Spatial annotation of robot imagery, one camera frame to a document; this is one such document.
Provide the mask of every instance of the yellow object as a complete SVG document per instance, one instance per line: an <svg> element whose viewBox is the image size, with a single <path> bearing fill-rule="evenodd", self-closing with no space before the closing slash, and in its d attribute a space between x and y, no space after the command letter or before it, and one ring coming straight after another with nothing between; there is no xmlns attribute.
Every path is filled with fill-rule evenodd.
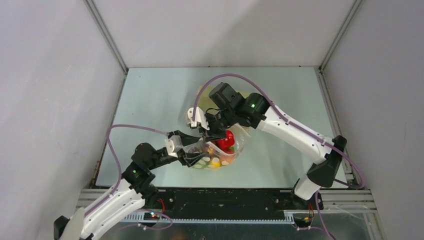
<svg viewBox="0 0 424 240"><path fill-rule="evenodd" d="M209 165L213 165L215 167L219 167L221 166L221 162L220 159L217 157L212 158L212 160L210 160Z"/></svg>

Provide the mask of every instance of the black mount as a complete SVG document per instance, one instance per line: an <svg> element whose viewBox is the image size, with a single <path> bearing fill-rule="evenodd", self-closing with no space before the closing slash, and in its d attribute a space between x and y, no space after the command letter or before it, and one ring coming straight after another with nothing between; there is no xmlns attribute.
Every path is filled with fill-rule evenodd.
<svg viewBox="0 0 424 240"><path fill-rule="evenodd" d="M334 147L343 152L348 140L338 135L332 139L332 142L334 143ZM330 154L325 155L325 161L318 165L315 163L312 164L307 171L307 178L319 186L325 188L331 187L342 159L343 157L338 152L331 150Z"/></svg>
<svg viewBox="0 0 424 240"><path fill-rule="evenodd" d="M209 93L209 98L219 108L218 113L205 113L209 130L199 128L206 141L223 139L225 130L234 124L256 129L260 121L265 120L265 113L270 104L259 93L251 93L244 98L228 83L221 82Z"/></svg>

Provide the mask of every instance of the cable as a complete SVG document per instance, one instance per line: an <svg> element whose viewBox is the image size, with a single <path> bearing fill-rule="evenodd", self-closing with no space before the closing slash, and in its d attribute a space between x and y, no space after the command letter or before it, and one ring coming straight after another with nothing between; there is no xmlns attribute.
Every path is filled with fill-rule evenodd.
<svg viewBox="0 0 424 240"><path fill-rule="evenodd" d="M143 227L144 229L150 229L150 230L165 230L165 229L170 228L170 227L174 224L174 222L173 222L172 218L170 218L170 217L169 217L168 215L166 215L166 214L163 214L163 213L161 213L161 212L151 211L151 210L149 210L149 209L144 209L144 208L140 208L139 210L144 211L144 212L153 212L153 213L155 213L155 214L157 214L157 215L160 215L160 216L162 216L162 217L165 217L166 219L168 219L168 220L169 220L169 225L164 226L164 227L150 227L150 226L146 226L146 225L143 225L143 224L141 224L140 222L138 222L138 223L133 223L133 224L127 224L127 225L125 225L125 226L122 226L122 227L119 227L119 228L117 228L117 229L114 229L114 230L113 230L113 231L111 231L111 232L107 232L107 233L106 233L106 235L112 234L112 233L114 233L114 232L119 232L119 231L121 231L121 230L124 230L124 229L126 229L126 228L130 228L130 227Z"/></svg>
<svg viewBox="0 0 424 240"><path fill-rule="evenodd" d="M138 126L138 125L130 125L130 124L115 124L109 127L109 129L107 129L106 131L106 142L109 145L110 151L112 152L113 158L115 159L116 162L116 166L118 168L118 181L115 184L115 187L112 188L112 191L110 192L110 194L113 195L113 192L116 190L118 190L119 184L121 183L121 174L122 174L122 169L121 169L121 165L119 163L118 160L118 156L115 153L114 148L112 147L112 143L111 143L111 130L114 128L131 128L131 129L141 129L141 130L147 130L147 131L151 131L154 133L158 133L158 134L162 134L167 136L168 134L164 131L160 131L154 128L150 128L150 127L145 127L145 126ZM104 196L104 198L102 200L100 200L96 205L94 205L92 208L90 208L89 210L87 210L84 214L84 217L87 217L90 213L92 213L94 210L96 210L100 205L102 205L107 199L109 198L109 194Z"/></svg>
<svg viewBox="0 0 424 240"><path fill-rule="evenodd" d="M252 85L254 88L256 88L261 94L262 96L266 99L266 101L269 103L269 105L271 106L271 108L274 110L274 112L286 123L288 122L288 118L285 117L280 111L278 111L276 105L273 103L273 101L271 101L271 99L268 97L268 95L253 81L251 81L250 79L248 79L245 76L239 75L239 74L235 74L235 73L224 73L224 74L220 74L218 76L215 76L213 78L211 78L209 81L206 82L205 85L203 85L203 87L200 89L199 93L196 96L196 100L194 101L194 107L193 107L193 116L194 119L193 121L196 121L196 109L199 103L199 99L200 96L202 95L202 93L205 91L206 87L208 85L210 85L213 81L223 78L223 77L236 77L239 79L242 79L246 82L248 82L250 85ZM324 146L329 147L330 149L336 151L338 154L340 154L343 158L345 158L351 165L352 167L356 170L356 172L358 173L358 177L359 177L359 182L360 185L352 185L343 181L340 181L338 179L335 179L334 181L340 184L343 184L345 186L348 186L350 188L353 189L361 189L365 186L365 181L364 181L364 176L362 174L362 172L359 170L358 166L351 160L351 158L346 155L344 152L340 151L338 148L336 148L335 146L331 145L330 143L324 141L323 139L321 139L319 136L316 136L315 134L313 134L312 132L306 130L305 128L301 127L300 125L290 121L288 122L289 125L292 125L293 127L295 127L296 129L298 129L299 131L305 133L306 135L310 136L311 138L317 140L318 142L320 142L321 144L323 144Z"/></svg>
<svg viewBox="0 0 424 240"><path fill-rule="evenodd" d="M311 229L317 229L317 230L320 230L320 231L323 231L323 232L326 232L323 228L321 228L321 227L318 227L318 226L311 226L311 227L298 227L296 224L293 224L292 225L297 231L299 231L299 230L311 230ZM336 237L333 235L333 234L331 234L331 233L328 233L329 234L329 236L330 236L330 238L332 238L333 240L336 240Z"/></svg>
<svg viewBox="0 0 424 240"><path fill-rule="evenodd" d="M160 203L162 204L162 211L161 211L160 213L161 213L161 214L163 214L163 213L165 212L165 203L164 203L164 201L162 200L162 198L159 198L157 201L158 201L158 202L160 202Z"/></svg>
<svg viewBox="0 0 424 240"><path fill-rule="evenodd" d="M316 204L316 210L318 211L319 219L321 220L322 227L324 228L323 229L324 232L327 234L327 236L330 239L333 238L335 240L336 238L327 229L327 226L326 226L324 219L323 219L323 215L321 214L320 205L318 204L318 191L315 192L315 204Z"/></svg>
<svg viewBox="0 0 424 240"><path fill-rule="evenodd" d="M174 224L174 222L172 221L172 219L168 215L165 215L165 214L160 213L160 212L152 211L152 210L149 210L149 209L145 209L145 208L140 208L139 210L142 210L142 211L145 211L145 212L151 212L151 213L154 213L156 215L160 215L162 217L165 217L166 219L169 220L169 225L168 226L164 226L164 227L151 227L151 226L145 226L145 225L143 225L143 228L150 229L150 230L165 230L165 229L169 229Z"/></svg>
<svg viewBox="0 0 424 240"><path fill-rule="evenodd" d="M217 108L209 107L208 109L206 109L206 111L204 111L204 113L207 113L210 110L219 111L219 109L217 109Z"/></svg>

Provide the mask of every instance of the enclosure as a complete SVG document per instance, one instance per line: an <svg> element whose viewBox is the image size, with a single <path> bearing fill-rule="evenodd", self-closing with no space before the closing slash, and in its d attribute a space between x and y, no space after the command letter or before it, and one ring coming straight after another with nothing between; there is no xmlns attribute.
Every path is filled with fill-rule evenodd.
<svg viewBox="0 0 424 240"><path fill-rule="evenodd" d="M323 220L337 239L418 237L423 11L418 0L3 1L0 232L51 239L56 218L88 206L118 179L106 145L111 125L193 133L184 114L200 87L234 73L311 129L347 138L365 188L335 183L320 191ZM214 86L221 81L256 92L234 77ZM232 164L174 162L153 171L153 184L289 193L310 159L269 133L248 134ZM138 129L115 128L110 139L123 169L138 144L164 146L164 136ZM336 178L361 183L345 160ZM304 212L285 209L277 221L174 219L163 231L127 227L139 220L134 212L101 239L326 238L292 227ZM312 226L322 226L318 217Z"/></svg>

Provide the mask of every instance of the red wire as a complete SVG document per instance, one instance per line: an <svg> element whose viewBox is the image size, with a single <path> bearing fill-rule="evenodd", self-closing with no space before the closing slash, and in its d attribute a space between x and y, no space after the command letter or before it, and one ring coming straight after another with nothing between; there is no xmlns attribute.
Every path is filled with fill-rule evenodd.
<svg viewBox="0 0 424 240"><path fill-rule="evenodd" d="M160 203L162 204L162 212L161 212L161 214L163 214L163 213L165 212L165 203L164 203L164 201L162 200L162 198L159 198L157 201L158 201L158 202L160 202Z"/></svg>
<svg viewBox="0 0 424 240"><path fill-rule="evenodd" d="M311 211L312 211L312 213L313 213L312 218L313 218L313 217L315 217L315 212L314 212L314 208L312 207L312 203L309 203L308 208L309 208L309 210L311 210Z"/></svg>

